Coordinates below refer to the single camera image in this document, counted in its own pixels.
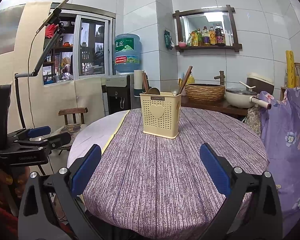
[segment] pot handle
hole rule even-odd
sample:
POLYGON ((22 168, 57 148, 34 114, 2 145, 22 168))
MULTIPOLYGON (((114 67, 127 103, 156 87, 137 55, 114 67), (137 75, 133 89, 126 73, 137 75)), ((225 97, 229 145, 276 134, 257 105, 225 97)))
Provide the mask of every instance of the pot handle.
POLYGON ((253 87, 249 87, 247 84, 239 81, 240 84, 244 85, 245 87, 247 87, 249 89, 249 91, 252 91, 253 88, 255 88, 256 86, 253 86, 253 87))
POLYGON ((271 106, 272 106, 271 104, 267 103, 266 101, 257 99, 255 97, 250 97, 250 101, 252 103, 255 103, 255 104, 259 105, 259 106, 262 106, 262 107, 264 107, 265 109, 268 109, 268 110, 271 109, 271 106))

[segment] chopsticks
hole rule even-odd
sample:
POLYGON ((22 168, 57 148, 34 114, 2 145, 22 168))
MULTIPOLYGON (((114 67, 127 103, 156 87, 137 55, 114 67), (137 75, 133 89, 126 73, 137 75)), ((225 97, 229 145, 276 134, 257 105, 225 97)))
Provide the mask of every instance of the chopsticks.
POLYGON ((178 95, 181 94, 181 92, 183 91, 184 87, 186 86, 186 83, 187 83, 187 81, 188 81, 188 79, 190 77, 190 74, 191 74, 191 70, 192 70, 192 66, 189 66, 188 71, 187 71, 187 73, 185 75, 185 78, 182 81, 182 84, 181 84, 180 91, 179 91, 178 95))
POLYGON ((146 76, 146 73, 143 72, 142 73, 142 80, 143 80, 143 86, 146 90, 146 94, 149 92, 149 86, 148 86, 148 81, 147 81, 147 76, 146 76))

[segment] faucet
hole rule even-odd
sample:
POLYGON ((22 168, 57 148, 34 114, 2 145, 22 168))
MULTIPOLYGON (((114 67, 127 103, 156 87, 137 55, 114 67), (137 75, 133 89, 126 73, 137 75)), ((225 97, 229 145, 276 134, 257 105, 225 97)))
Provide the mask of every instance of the faucet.
POLYGON ((220 75, 219 76, 215 76, 214 79, 220 79, 220 85, 223 86, 225 83, 225 78, 226 76, 224 75, 224 71, 220 70, 220 75))

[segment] yellow tube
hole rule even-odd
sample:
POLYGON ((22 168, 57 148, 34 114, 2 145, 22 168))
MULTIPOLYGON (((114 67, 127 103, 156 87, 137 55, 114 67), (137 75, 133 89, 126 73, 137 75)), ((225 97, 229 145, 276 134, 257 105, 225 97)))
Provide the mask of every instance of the yellow tube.
POLYGON ((286 57, 287 57, 287 74, 288 74, 288 88, 294 88, 296 82, 296 75, 294 72, 294 57, 292 50, 286 50, 286 57))

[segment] purple tablecloth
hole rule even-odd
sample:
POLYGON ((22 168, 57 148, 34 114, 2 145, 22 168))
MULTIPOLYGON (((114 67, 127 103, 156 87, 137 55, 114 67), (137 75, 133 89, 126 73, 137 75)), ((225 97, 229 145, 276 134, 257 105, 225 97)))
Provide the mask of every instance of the purple tablecloth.
POLYGON ((300 88, 288 89, 281 102, 264 91, 259 98, 272 104, 271 110, 261 111, 261 139, 268 153, 268 170, 281 187, 286 235, 300 218, 300 88))
POLYGON ((200 161, 205 142, 246 172, 261 174, 266 167, 262 141, 236 119, 182 107, 179 135, 171 140, 143 133, 141 109, 135 109, 85 189, 87 208, 152 239, 196 239, 225 199, 200 161))

